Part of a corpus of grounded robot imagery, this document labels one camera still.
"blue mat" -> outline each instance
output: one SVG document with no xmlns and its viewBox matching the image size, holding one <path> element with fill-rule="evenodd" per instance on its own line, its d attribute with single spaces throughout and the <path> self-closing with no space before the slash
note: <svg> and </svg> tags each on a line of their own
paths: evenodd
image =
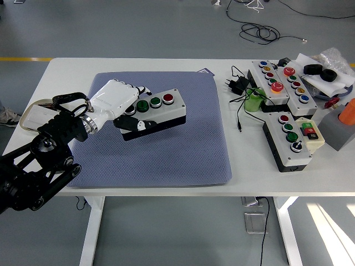
<svg viewBox="0 0 355 266">
<path fill-rule="evenodd" d="M 213 76 L 196 72 L 99 73 L 91 98 L 110 79 L 146 86 L 153 94 L 178 89 L 186 123 L 124 141 L 112 121 L 85 142 L 75 141 L 82 172 L 70 187 L 218 185 L 231 179 L 217 88 Z"/>
</svg>

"green cylinder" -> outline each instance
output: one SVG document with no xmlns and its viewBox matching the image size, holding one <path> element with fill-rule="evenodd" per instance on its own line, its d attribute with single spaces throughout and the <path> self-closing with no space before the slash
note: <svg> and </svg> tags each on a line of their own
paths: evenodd
<svg viewBox="0 0 355 266">
<path fill-rule="evenodd" d="M 245 100 L 245 110 L 248 112 L 257 112 L 260 108 L 263 98 L 260 96 L 265 96 L 265 93 L 261 89 L 248 89 L 246 91 Z"/>
</svg>

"black rubber ring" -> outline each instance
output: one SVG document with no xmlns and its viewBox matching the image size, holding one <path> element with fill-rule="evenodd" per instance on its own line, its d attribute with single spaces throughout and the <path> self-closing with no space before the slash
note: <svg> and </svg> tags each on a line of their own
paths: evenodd
<svg viewBox="0 0 355 266">
<path fill-rule="evenodd" d="M 337 78 L 337 73 L 331 69 L 325 69 L 321 72 L 321 79 L 326 82 L 332 82 Z"/>
<path fill-rule="evenodd" d="M 303 73 L 306 75 L 320 75 L 323 70 L 323 66 L 319 64 L 305 65 Z"/>
</svg>

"white paper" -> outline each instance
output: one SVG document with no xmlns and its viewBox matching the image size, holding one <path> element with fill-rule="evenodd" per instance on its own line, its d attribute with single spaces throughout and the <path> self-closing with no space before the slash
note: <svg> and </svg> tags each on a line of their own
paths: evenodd
<svg viewBox="0 0 355 266">
<path fill-rule="evenodd" d="M 320 64 L 318 61 L 313 60 L 312 58 L 304 55 L 299 54 L 297 59 L 291 61 L 287 64 L 288 67 L 292 67 L 295 69 L 297 73 L 303 74 L 303 68 L 305 65 L 310 64 Z M 344 87 L 350 87 L 354 84 L 355 78 L 349 76 L 347 74 L 340 73 L 335 70 L 337 73 L 337 77 L 333 82 L 327 82 L 321 79 L 319 75 L 300 75 L 303 77 L 307 82 L 312 84 L 318 90 L 323 92 L 329 97 L 333 97 L 336 94 L 346 93 L 347 90 Z"/>
</svg>

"black charger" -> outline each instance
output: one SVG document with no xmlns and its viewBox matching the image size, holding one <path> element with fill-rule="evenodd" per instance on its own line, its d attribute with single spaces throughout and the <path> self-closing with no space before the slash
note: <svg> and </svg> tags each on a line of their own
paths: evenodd
<svg viewBox="0 0 355 266">
<path fill-rule="evenodd" d="M 229 84 L 226 83 L 228 87 L 231 88 L 232 92 L 237 95 L 242 95 L 249 85 L 249 80 L 244 76 L 238 76 L 237 81 L 229 79 L 227 79 L 227 81 L 229 81 Z"/>
</svg>

